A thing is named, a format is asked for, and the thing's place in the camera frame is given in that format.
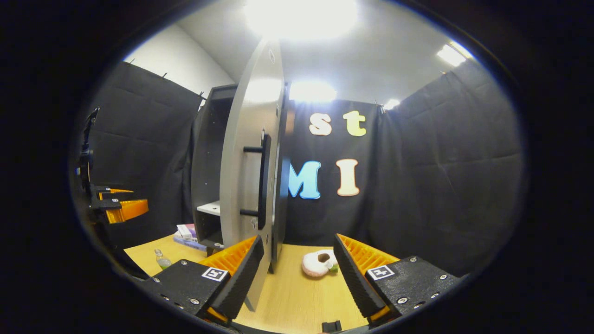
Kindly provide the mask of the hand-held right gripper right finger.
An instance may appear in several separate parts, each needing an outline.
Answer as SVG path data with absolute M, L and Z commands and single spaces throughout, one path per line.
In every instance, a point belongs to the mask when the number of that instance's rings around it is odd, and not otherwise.
M 339 233 L 333 252 L 359 312 L 372 328 L 428 308 L 467 279 L 419 256 L 397 258 Z

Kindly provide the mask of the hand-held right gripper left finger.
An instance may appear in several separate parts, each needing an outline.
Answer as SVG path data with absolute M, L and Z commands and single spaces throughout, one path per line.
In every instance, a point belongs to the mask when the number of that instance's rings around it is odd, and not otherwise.
M 151 277 L 151 296 L 202 321 L 230 325 L 265 254 L 254 235 L 199 262 L 182 259 Z

